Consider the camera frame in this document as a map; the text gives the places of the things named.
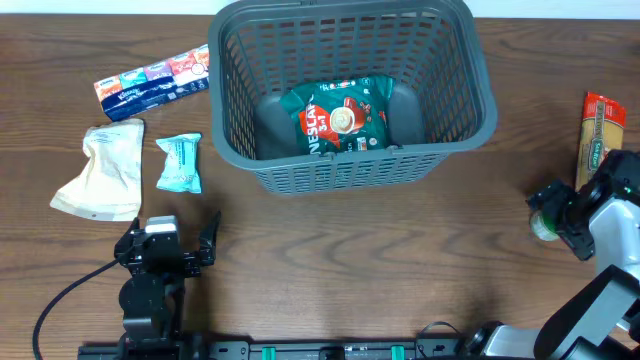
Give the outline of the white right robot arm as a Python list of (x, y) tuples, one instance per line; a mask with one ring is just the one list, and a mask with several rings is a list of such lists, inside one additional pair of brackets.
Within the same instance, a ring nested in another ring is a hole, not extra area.
[(561, 181), (532, 194), (530, 227), (562, 240), (596, 276), (539, 329), (488, 323), (464, 345), (468, 355), (503, 359), (636, 359), (611, 338), (639, 338), (639, 155), (614, 150), (579, 190)]

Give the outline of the beige paper pouch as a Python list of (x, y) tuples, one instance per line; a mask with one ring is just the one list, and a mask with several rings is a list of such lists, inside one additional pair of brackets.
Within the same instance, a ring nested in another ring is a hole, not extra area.
[(56, 192), (50, 206), (89, 220), (134, 220), (142, 204), (144, 130), (137, 118), (89, 128), (83, 139), (88, 163)]

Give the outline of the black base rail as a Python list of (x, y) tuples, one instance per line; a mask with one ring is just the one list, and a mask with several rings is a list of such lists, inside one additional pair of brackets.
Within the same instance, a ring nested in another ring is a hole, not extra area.
[(387, 341), (250, 342), (192, 337), (183, 341), (86, 344), (78, 360), (421, 360), (476, 359), (461, 337), (418, 337)]

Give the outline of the red spaghetti packet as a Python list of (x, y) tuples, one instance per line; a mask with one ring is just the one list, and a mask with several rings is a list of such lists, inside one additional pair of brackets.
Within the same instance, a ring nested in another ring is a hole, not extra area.
[(617, 101), (588, 92), (583, 104), (575, 189), (584, 186), (611, 150), (623, 145), (626, 109)]

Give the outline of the grey plastic basket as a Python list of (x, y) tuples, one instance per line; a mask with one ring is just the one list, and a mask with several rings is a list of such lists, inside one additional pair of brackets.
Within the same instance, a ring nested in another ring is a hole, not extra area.
[[(267, 190), (302, 194), (419, 180), (484, 145), (498, 113), (474, 19), (461, 1), (238, 1), (208, 32), (212, 137)], [(281, 100), (308, 82), (394, 82), (389, 143), (301, 148)]]

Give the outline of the Kleenex tissue multipack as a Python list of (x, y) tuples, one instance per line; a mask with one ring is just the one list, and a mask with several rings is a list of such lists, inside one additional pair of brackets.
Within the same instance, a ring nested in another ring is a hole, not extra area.
[(207, 44), (94, 83), (102, 110), (113, 122), (208, 88)]

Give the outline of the green Nescafe coffee bag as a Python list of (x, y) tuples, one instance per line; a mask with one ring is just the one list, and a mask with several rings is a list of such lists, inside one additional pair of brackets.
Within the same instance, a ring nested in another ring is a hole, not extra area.
[(387, 112), (394, 85), (386, 75), (310, 82), (282, 96), (280, 105), (305, 155), (385, 149), (391, 145)]

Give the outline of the green lid jar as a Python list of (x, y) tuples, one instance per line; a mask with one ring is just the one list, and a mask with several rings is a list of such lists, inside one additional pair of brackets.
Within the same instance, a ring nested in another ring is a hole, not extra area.
[(532, 233), (542, 241), (552, 242), (559, 239), (555, 231), (545, 222), (540, 210), (536, 210), (531, 214), (529, 225)]

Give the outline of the light blue snack packet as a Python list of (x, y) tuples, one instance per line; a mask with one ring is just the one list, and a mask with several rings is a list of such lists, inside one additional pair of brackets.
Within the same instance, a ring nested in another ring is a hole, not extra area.
[(160, 190), (170, 192), (202, 192), (197, 169), (200, 133), (186, 133), (157, 139), (156, 144), (166, 153), (164, 169), (156, 183)]

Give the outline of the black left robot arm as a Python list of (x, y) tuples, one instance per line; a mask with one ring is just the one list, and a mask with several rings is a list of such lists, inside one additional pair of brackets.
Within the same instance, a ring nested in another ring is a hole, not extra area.
[(114, 258), (131, 278), (119, 292), (123, 327), (135, 343), (169, 341), (180, 333), (187, 278), (199, 277), (216, 259), (217, 212), (198, 236), (199, 248), (183, 249), (174, 215), (134, 219), (114, 246)]

